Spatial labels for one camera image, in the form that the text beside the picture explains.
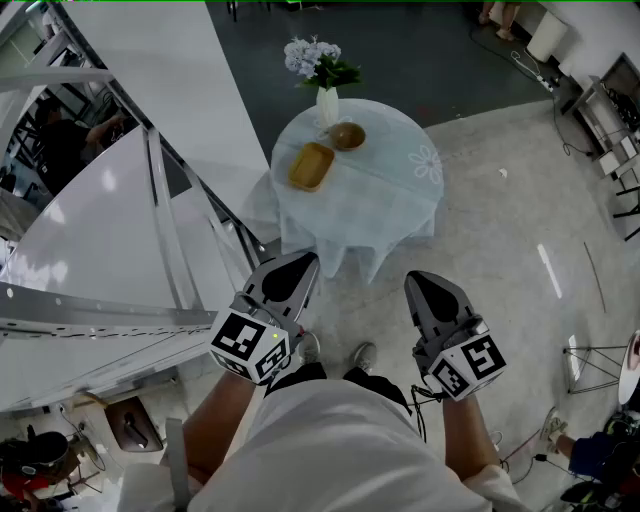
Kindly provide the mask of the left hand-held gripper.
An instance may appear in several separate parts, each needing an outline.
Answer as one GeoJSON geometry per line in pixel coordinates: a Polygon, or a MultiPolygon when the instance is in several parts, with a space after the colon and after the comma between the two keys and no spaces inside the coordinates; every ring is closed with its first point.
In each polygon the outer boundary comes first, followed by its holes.
{"type": "Polygon", "coordinates": [[[290,363],[304,333],[298,323],[320,269],[314,252],[279,255],[262,263],[211,327],[215,362],[256,385],[268,385],[290,363]],[[273,302],[273,306],[257,302],[273,302]]]}

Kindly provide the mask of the yellow rectangular tray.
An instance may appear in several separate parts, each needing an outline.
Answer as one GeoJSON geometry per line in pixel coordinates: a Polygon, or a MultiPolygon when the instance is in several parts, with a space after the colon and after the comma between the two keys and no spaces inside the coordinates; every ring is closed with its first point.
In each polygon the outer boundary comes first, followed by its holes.
{"type": "Polygon", "coordinates": [[[333,149],[315,142],[305,144],[289,167],[289,184],[305,192],[317,191],[327,177],[334,159],[333,149]]]}

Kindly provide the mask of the person's left forearm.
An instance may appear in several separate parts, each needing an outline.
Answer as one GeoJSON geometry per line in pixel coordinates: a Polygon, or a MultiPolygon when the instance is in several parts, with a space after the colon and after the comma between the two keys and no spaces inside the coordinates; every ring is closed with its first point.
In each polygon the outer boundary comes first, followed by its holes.
{"type": "Polygon", "coordinates": [[[224,462],[255,394],[262,398],[265,387],[225,372],[183,424],[188,473],[201,484],[224,462]]]}

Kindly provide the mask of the person's left grey shoe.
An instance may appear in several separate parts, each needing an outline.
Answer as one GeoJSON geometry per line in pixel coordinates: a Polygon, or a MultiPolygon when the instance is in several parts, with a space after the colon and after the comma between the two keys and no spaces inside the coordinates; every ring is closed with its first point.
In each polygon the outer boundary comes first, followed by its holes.
{"type": "Polygon", "coordinates": [[[301,365],[318,363],[320,361],[321,346],[317,336],[306,331],[297,345],[297,355],[301,365]]]}

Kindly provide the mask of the person's grey shoe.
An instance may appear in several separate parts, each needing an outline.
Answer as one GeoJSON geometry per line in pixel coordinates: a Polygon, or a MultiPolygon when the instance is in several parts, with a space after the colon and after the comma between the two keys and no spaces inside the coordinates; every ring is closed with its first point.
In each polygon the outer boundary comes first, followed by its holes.
{"type": "Polygon", "coordinates": [[[352,354],[352,367],[370,374],[377,361],[377,346],[372,342],[360,344],[352,354]]]}
{"type": "Polygon", "coordinates": [[[306,331],[297,345],[297,355],[301,365],[318,363],[320,361],[321,346],[317,336],[306,331]]]}

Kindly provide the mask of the person's right grey shoe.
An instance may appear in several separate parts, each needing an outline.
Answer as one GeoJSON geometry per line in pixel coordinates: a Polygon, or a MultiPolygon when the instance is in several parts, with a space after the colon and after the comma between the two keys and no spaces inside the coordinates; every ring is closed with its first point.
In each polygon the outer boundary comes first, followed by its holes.
{"type": "Polygon", "coordinates": [[[352,354],[352,367],[370,374],[377,361],[377,346],[372,342],[360,344],[352,354]]]}

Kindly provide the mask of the person's black trousers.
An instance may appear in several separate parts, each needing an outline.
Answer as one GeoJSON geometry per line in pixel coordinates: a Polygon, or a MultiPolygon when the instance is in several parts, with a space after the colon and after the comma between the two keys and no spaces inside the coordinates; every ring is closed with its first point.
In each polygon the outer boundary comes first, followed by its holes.
{"type": "MultiPolygon", "coordinates": [[[[264,397],[271,393],[311,380],[326,380],[327,374],[320,361],[302,364],[297,370],[290,372],[283,377],[276,379],[270,384],[265,391],[264,397]]],[[[409,405],[400,390],[395,384],[391,383],[387,378],[376,375],[369,375],[359,367],[351,368],[342,377],[343,381],[349,381],[371,392],[381,395],[390,401],[403,407],[409,415],[412,412],[409,405]]]]}

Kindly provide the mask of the round table with floral tablecloth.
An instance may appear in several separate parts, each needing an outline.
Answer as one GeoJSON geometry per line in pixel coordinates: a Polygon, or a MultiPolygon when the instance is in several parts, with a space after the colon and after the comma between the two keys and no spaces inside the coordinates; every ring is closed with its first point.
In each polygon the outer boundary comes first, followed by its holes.
{"type": "Polygon", "coordinates": [[[404,239],[434,233],[444,196],[444,173],[427,133],[403,112],[379,102],[346,98],[340,121],[365,131],[353,151],[336,151],[319,189],[290,184],[288,173],[307,143],[324,147],[330,137],[315,108],[293,118],[272,151],[270,176],[278,201],[281,250],[309,249],[332,278],[347,252],[354,252],[362,278],[373,281],[389,253],[404,239]]]}

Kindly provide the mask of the brown wooden bowl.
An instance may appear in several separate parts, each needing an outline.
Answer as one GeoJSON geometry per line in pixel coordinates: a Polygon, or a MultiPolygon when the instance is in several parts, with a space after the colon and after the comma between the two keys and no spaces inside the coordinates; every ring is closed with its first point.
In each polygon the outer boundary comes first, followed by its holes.
{"type": "Polygon", "coordinates": [[[332,145],[339,151],[353,151],[366,141],[365,130],[354,122],[337,123],[329,129],[332,145]]]}

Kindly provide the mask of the person's white shirt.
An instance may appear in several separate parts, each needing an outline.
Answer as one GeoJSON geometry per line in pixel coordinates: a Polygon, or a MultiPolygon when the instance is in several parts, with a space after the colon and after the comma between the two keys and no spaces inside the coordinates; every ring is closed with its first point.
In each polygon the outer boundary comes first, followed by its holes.
{"type": "Polygon", "coordinates": [[[461,481],[403,407],[343,380],[264,397],[244,444],[185,481],[186,512],[527,512],[501,465],[461,481]]]}

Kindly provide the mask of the white ribbed vase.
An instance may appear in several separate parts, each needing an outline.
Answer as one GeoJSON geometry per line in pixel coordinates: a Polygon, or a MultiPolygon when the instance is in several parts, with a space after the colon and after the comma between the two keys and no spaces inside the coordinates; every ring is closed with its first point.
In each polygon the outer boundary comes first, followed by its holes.
{"type": "Polygon", "coordinates": [[[337,89],[319,87],[316,95],[316,111],[321,129],[330,129],[338,122],[339,98],[337,89]]]}

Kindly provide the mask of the brown seat chair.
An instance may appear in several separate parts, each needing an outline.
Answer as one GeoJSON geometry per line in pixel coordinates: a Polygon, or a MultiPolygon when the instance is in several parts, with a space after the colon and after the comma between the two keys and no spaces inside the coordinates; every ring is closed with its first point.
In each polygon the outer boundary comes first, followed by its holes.
{"type": "Polygon", "coordinates": [[[109,404],[104,412],[122,451],[147,453],[163,450],[161,437],[139,397],[109,404]]]}

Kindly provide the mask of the black folding stand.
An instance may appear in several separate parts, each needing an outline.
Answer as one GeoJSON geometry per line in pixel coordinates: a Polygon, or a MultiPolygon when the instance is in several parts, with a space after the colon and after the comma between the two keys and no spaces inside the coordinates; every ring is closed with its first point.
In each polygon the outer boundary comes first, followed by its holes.
{"type": "Polygon", "coordinates": [[[612,220],[624,242],[640,235],[640,171],[630,168],[618,176],[612,220]]]}

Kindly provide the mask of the metal shelf unit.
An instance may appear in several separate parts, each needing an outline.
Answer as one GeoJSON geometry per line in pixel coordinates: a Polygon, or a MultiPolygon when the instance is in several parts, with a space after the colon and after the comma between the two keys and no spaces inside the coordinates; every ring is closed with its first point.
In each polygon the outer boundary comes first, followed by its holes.
{"type": "Polygon", "coordinates": [[[603,75],[591,75],[584,91],[563,107],[590,144],[587,152],[614,180],[640,165],[640,68],[624,53],[603,75]]]}

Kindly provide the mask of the white trash bin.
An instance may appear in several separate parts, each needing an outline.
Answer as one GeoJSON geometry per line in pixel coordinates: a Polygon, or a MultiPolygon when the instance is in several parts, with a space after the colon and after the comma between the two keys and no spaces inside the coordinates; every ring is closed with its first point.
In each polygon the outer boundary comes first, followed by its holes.
{"type": "Polygon", "coordinates": [[[547,11],[538,24],[526,51],[539,62],[546,63],[567,33],[568,26],[547,11]]]}

